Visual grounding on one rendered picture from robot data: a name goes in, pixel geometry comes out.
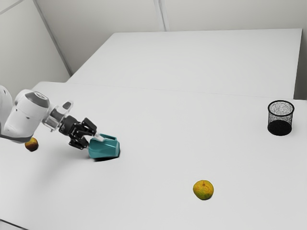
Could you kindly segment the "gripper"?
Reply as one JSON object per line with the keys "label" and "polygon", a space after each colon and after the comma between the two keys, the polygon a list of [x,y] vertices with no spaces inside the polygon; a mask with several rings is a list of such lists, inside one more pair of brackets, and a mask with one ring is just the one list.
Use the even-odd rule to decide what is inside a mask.
{"label": "gripper", "polygon": [[62,121],[59,132],[70,138],[69,145],[77,149],[86,149],[89,142],[84,137],[92,136],[99,142],[103,142],[104,138],[97,131],[97,126],[91,120],[85,118],[82,122],[69,115]]}

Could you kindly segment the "teal faceted mug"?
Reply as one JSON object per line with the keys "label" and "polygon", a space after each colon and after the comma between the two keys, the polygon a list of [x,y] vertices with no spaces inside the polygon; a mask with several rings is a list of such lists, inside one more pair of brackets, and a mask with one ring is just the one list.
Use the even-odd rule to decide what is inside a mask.
{"label": "teal faceted mug", "polygon": [[120,145],[116,137],[100,134],[104,138],[99,141],[92,138],[89,142],[88,153],[92,159],[117,158],[120,154]]}

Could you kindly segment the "yellow-green orange fruit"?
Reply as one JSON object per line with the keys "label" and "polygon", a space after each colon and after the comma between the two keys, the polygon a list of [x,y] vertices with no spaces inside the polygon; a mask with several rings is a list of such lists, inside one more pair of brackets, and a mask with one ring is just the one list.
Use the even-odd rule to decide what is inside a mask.
{"label": "yellow-green orange fruit", "polygon": [[39,144],[36,138],[32,137],[28,142],[24,144],[25,148],[29,151],[35,151],[38,149]]}
{"label": "yellow-green orange fruit", "polygon": [[214,186],[208,180],[200,180],[193,185],[193,193],[200,200],[208,200],[213,196]]}

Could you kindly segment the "black mesh pen holder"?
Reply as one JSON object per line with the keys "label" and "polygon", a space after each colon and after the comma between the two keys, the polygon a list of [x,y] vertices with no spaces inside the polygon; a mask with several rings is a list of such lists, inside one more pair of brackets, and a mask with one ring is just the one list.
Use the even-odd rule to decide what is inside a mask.
{"label": "black mesh pen holder", "polygon": [[276,136],[286,136],[292,131],[295,107],[285,100],[276,100],[268,105],[268,131]]}

